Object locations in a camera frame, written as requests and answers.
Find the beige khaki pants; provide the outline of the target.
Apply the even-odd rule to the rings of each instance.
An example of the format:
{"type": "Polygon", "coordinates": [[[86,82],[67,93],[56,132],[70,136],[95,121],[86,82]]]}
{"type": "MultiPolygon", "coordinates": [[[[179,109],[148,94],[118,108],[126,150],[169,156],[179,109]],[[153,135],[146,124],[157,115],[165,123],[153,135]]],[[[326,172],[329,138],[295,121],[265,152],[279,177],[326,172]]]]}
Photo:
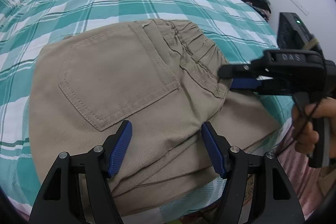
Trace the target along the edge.
{"type": "Polygon", "coordinates": [[[57,155],[88,152],[129,120],[108,181],[121,215],[165,205],[217,178],[201,138],[210,122],[241,149],[280,127],[252,92],[230,91],[219,47],[188,20],[116,23],[48,44],[35,64],[29,138],[39,180],[57,155]]]}

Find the pink dotted pajama trousers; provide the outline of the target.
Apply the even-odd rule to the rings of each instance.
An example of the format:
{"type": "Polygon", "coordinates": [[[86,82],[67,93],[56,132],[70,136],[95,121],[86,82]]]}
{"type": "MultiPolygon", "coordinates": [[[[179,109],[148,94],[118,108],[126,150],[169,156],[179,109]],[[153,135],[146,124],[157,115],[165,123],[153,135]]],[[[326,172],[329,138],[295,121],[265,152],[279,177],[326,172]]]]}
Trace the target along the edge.
{"type": "Polygon", "coordinates": [[[318,169],[309,167],[307,156],[295,151],[291,134],[291,119],[288,119],[281,129],[282,141],[277,147],[280,153],[278,159],[293,185],[303,215],[307,218],[335,182],[335,164],[318,169]]]}

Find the white wall switch plate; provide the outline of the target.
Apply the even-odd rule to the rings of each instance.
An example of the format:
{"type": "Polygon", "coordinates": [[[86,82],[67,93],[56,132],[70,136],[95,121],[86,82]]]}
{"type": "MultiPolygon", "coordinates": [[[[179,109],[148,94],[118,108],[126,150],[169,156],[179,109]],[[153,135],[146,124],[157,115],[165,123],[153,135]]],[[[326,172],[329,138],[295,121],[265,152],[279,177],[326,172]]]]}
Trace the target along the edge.
{"type": "Polygon", "coordinates": [[[309,10],[298,0],[290,0],[295,6],[297,6],[303,14],[309,15],[309,10]]]}

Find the teal white plaid bedsheet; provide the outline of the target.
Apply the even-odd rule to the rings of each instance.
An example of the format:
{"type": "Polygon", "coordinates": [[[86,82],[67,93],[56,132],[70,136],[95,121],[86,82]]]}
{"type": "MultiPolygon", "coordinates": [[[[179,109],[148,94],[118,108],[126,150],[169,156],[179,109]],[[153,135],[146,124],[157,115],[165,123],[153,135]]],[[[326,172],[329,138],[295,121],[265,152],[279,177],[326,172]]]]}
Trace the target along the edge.
{"type": "MultiPolygon", "coordinates": [[[[268,23],[240,0],[1,0],[1,188],[14,206],[30,214],[39,180],[29,138],[29,98],[42,48],[116,23],[148,19],[188,20],[237,64],[275,49],[268,23]]],[[[249,152],[273,148],[289,119],[288,97],[256,96],[280,127],[249,152]]],[[[224,188],[217,178],[171,202],[131,215],[127,223],[165,223],[216,201],[224,188]]]]}

